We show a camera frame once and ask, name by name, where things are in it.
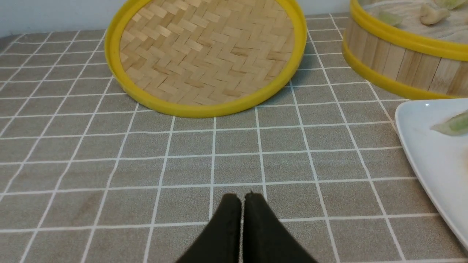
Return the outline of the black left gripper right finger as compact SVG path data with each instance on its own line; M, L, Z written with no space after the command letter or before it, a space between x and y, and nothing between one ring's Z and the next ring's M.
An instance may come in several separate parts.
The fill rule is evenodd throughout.
M244 263L316 263L276 217L260 193L247 193L242 238Z

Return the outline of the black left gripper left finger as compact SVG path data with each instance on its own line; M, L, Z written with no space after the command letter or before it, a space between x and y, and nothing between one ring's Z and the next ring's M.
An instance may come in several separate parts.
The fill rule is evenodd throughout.
M241 231L241 200L224 194L219 206L177 263L237 263Z

